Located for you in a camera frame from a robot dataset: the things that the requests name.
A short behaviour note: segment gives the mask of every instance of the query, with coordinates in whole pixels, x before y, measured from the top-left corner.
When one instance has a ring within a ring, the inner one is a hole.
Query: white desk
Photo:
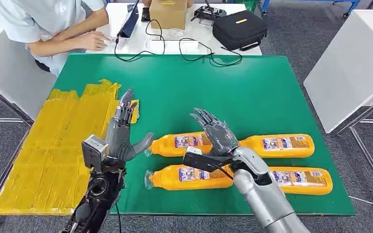
[[[109,15],[109,24],[102,26],[97,29],[97,31],[103,32],[107,36],[116,36],[119,30],[121,29],[122,24],[124,23],[125,17],[128,13],[127,5],[129,3],[109,3],[106,6],[106,10]],[[206,46],[210,47],[215,54],[225,54],[225,55],[234,55],[231,52],[221,49],[222,44],[212,36],[212,27],[205,26],[199,23],[198,19],[195,19],[191,22],[191,18],[194,15],[194,11],[204,4],[194,4],[191,8],[187,9],[186,13],[186,25],[185,30],[183,31],[182,37],[189,37],[195,40],[200,41]],[[233,14],[236,12],[244,11],[244,4],[212,4],[211,6],[223,9],[227,14]],[[147,22],[141,22],[142,8],[144,4],[138,4],[139,18],[138,22],[135,25],[134,31],[132,32],[131,38],[125,43],[125,46],[117,49],[119,54],[137,54],[143,50],[149,50],[146,48],[145,44],[150,39],[149,35],[145,34],[145,28]],[[148,32],[153,34],[159,34],[159,30],[148,29]],[[164,30],[163,35],[166,38],[168,30]],[[111,45],[105,47],[102,51],[87,51],[89,53],[114,53],[114,47]],[[261,49],[259,47],[251,49],[249,51],[238,51],[242,55],[262,55]],[[165,52],[165,54],[179,54],[176,52]],[[208,53],[207,49],[201,45],[198,46],[197,52],[187,52],[189,54],[206,54]]]
[[[327,133],[373,104],[373,10],[354,10],[304,81]]]

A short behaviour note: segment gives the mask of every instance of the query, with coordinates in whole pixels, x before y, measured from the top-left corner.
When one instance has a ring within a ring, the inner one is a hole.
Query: blue cart
[[[318,0],[318,1],[332,1],[332,4],[335,4],[337,2],[350,2],[351,3],[350,9],[348,9],[348,11],[345,12],[343,15],[344,18],[347,18],[351,14],[351,12],[356,8],[356,6],[358,6],[358,3],[360,0],[335,0],[335,1],[334,0]],[[262,5],[263,16],[267,14],[267,7],[269,3],[270,3],[270,0],[264,0],[264,4]]]

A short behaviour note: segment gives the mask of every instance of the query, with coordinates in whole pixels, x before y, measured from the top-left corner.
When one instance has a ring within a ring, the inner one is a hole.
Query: plastic bottle
[[[233,176],[229,166],[222,167]],[[161,187],[166,190],[190,190],[208,188],[228,188],[233,180],[222,171],[207,172],[185,165],[170,165],[166,168],[145,173],[145,187]]]
[[[224,170],[233,176],[229,166]],[[325,195],[332,190],[332,180],[328,171],[310,167],[270,167],[271,177],[275,178],[284,193]],[[160,171],[145,173],[145,187],[161,187],[166,190],[190,190],[228,188],[233,180],[222,171],[202,171],[185,165],[170,165]]]
[[[262,158],[306,158],[314,153],[314,142],[307,134],[254,135],[239,142],[252,148]],[[152,142],[145,151],[147,156],[182,157],[188,146],[199,148],[208,154],[212,144],[205,132],[168,134]]]

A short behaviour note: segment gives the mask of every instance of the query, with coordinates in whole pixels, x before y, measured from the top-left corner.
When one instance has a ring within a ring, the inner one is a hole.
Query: floor
[[[362,0],[358,8],[365,9],[368,3]],[[261,45],[263,54],[287,56],[302,87],[309,71],[342,26],[342,14],[348,7],[347,3],[271,1],[268,14],[263,17],[269,26],[268,37]],[[2,116],[10,117],[0,107]],[[0,173],[26,129],[23,124],[0,124]],[[360,124],[357,131],[373,154],[373,124]],[[322,135],[348,194],[373,201],[373,172],[352,134],[346,131],[337,136],[322,131]],[[356,209],[354,217],[302,217],[302,222],[312,232],[373,233],[373,206],[352,202]],[[67,218],[7,216],[0,233],[53,233],[62,228]],[[123,232],[127,233],[262,232],[253,217],[122,216],[121,220]],[[119,232],[118,218],[110,216],[102,232]]]

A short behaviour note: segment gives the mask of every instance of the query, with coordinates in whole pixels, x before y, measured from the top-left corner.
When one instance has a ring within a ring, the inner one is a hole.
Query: black case
[[[267,24],[252,12],[241,11],[217,18],[212,34],[226,49],[245,51],[259,46],[267,35]]]

